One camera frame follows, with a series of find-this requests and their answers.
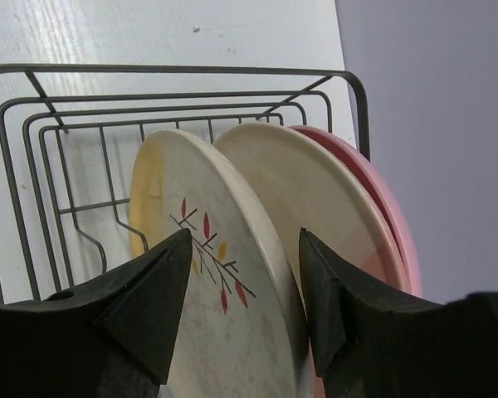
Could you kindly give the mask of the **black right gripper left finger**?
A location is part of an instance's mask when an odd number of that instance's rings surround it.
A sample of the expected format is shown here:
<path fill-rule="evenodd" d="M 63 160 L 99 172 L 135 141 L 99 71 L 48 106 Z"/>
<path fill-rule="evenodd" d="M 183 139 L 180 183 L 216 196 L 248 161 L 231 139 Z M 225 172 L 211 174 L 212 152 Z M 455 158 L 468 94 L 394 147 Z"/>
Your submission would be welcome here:
<path fill-rule="evenodd" d="M 193 254 L 182 229 L 42 301 L 0 304 L 0 397 L 155 397 L 168 380 Z"/>

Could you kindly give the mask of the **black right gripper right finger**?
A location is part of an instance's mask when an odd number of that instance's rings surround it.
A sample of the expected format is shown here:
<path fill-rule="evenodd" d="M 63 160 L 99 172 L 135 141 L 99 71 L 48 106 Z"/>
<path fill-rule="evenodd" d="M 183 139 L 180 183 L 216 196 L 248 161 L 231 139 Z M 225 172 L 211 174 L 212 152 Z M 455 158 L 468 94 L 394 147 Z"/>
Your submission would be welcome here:
<path fill-rule="evenodd" d="M 498 397 L 498 292 L 439 304 L 299 236 L 315 372 L 328 397 Z"/>

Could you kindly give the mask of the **pink plastic plate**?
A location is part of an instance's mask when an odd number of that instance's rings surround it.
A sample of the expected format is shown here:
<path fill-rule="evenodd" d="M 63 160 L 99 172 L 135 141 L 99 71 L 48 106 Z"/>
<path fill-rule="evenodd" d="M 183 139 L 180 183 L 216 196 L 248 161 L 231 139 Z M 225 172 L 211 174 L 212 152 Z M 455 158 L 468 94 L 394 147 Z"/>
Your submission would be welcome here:
<path fill-rule="evenodd" d="M 366 189 L 393 233 L 411 285 L 411 294 L 422 297 L 420 267 L 411 231 L 398 201 L 374 165 L 358 149 L 332 133 L 305 125 L 291 128 L 333 153 Z"/>

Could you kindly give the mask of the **yellow and cream floral plate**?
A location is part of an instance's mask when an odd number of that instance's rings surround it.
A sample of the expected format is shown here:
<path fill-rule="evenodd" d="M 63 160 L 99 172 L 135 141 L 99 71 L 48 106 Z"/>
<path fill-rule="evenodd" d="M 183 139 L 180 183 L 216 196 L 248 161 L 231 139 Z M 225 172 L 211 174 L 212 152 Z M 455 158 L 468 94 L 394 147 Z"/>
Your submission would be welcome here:
<path fill-rule="evenodd" d="M 175 397 L 310 397 L 305 313 L 270 217 L 214 146 L 179 129 L 139 147 L 129 244 L 143 254 L 176 231 L 191 271 L 167 382 Z"/>

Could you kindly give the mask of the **pink and cream floral plate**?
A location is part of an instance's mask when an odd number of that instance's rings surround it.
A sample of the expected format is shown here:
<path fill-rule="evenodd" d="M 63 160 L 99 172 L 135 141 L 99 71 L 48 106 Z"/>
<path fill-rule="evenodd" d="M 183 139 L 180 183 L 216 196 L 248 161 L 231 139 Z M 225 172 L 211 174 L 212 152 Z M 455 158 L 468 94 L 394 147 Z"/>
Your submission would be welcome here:
<path fill-rule="evenodd" d="M 383 282 L 410 291 L 403 255 L 374 199 L 328 149 L 290 128 L 240 124 L 215 141 L 244 176 L 270 217 L 287 261 L 273 292 L 293 295 L 300 314 L 301 229 L 314 232 L 341 257 Z"/>

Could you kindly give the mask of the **black wire dish rack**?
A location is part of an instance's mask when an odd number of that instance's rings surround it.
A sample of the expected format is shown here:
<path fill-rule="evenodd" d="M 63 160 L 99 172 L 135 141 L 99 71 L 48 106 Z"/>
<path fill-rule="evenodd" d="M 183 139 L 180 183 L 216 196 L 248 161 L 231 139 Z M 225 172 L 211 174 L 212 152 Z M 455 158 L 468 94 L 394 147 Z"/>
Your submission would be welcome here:
<path fill-rule="evenodd" d="M 244 122 L 325 127 L 370 152 L 368 97 L 350 71 L 1 64 L 0 304 L 129 258 L 132 168 L 150 133 L 213 141 Z"/>

